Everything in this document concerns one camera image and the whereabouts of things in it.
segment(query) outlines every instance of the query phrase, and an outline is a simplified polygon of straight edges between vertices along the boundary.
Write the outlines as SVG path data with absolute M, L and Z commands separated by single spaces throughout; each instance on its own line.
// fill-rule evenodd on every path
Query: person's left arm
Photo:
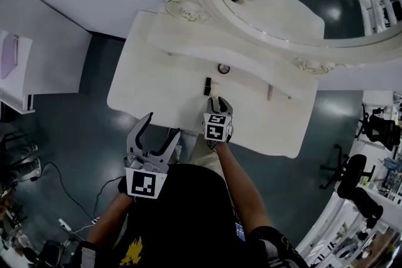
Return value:
M 132 197 L 119 193 L 91 229 L 87 241 L 97 249 L 112 249 L 132 203 Z

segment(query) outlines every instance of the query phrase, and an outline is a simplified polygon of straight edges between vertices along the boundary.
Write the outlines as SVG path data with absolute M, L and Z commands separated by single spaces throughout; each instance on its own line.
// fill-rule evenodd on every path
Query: white mirror frame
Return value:
M 166 11 L 178 18 L 204 23 L 218 22 L 227 32 L 262 46 L 314 74 L 331 71 L 336 65 L 383 62 L 402 56 L 402 23 L 362 38 L 323 40 L 303 45 L 268 35 L 236 16 L 223 0 L 167 0 Z

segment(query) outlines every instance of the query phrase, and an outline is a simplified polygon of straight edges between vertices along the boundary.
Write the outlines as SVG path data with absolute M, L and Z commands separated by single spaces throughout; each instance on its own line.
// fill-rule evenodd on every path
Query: black cable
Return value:
M 123 178 L 123 177 L 125 177 L 125 176 L 123 175 L 123 176 L 119 176 L 119 177 L 116 178 L 116 179 L 109 180 L 109 181 L 106 182 L 106 183 L 102 186 L 102 188 L 100 189 L 100 192 L 99 192 L 98 195 L 96 196 L 96 202 L 95 202 L 95 206 L 94 206 L 94 219 L 95 219 L 95 220 L 96 220 L 96 214 L 95 214 L 95 212 L 96 212 L 96 206 L 98 205 L 99 197 L 100 197 L 100 195 L 102 194 L 103 189 L 104 189 L 105 186 L 107 186 L 110 182 L 113 182 L 113 181 L 115 181 L 115 180 L 121 179 L 121 178 Z
M 43 171 L 45 170 L 45 168 L 46 168 L 49 164 L 52 165 L 52 166 L 54 166 L 54 167 L 56 168 L 56 170 L 57 170 L 57 172 L 58 172 L 58 178 L 59 178 L 59 180 L 60 180 L 60 183 L 61 183 L 61 185 L 62 185 L 62 188 L 63 188 L 65 194 L 66 194 L 76 205 L 78 205 L 78 206 L 81 208 L 81 210 L 87 215 L 87 217 L 90 218 L 91 221 L 92 221 L 93 218 L 85 211 L 85 209 L 83 208 L 83 206 L 80 205 L 77 201 L 75 201 L 75 199 L 74 199 L 74 198 L 68 193 L 68 191 L 66 190 L 66 188 L 65 188 L 65 186 L 64 186 L 64 183 L 63 183 L 63 180 L 62 180 L 62 174 L 60 173 L 60 170 L 59 170 L 59 168 L 57 167 L 56 164 L 54 164 L 53 162 L 48 162 L 48 163 L 46 163 L 46 164 L 42 167 L 42 172 L 41 172 L 41 174 L 40 174 L 39 176 L 37 176 L 36 179 L 39 179 L 39 178 L 42 177 Z

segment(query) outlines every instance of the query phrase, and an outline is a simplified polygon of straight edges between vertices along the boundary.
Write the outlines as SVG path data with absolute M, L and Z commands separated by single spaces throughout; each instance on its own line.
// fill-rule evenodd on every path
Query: yellow print on shirt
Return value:
M 132 244 L 128 247 L 126 257 L 120 262 L 120 266 L 131 265 L 131 263 L 138 264 L 141 259 L 141 250 L 143 249 L 143 241 L 141 237 L 138 239 L 134 239 Z

